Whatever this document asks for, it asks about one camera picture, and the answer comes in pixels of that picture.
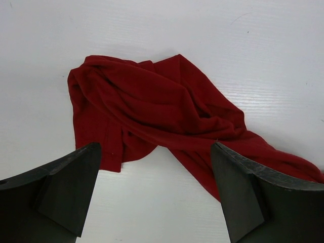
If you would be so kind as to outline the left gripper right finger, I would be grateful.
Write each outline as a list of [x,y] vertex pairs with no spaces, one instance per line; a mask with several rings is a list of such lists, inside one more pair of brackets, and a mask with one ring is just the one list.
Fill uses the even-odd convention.
[[323,242],[323,185],[217,142],[211,162],[231,242]]

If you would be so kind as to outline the red t shirt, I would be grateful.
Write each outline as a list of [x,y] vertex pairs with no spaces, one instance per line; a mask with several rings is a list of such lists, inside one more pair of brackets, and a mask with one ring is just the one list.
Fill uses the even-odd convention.
[[182,55],[139,63],[92,55],[70,71],[67,83],[76,147],[100,143],[103,170],[120,172],[123,163],[162,146],[219,198],[210,152],[221,142],[284,174],[323,182],[314,164],[249,131],[244,113]]

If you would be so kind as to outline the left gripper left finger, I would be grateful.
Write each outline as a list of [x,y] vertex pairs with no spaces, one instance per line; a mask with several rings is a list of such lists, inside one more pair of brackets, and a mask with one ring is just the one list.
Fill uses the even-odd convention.
[[76,242],[101,163],[90,143],[55,161],[1,180],[1,242]]

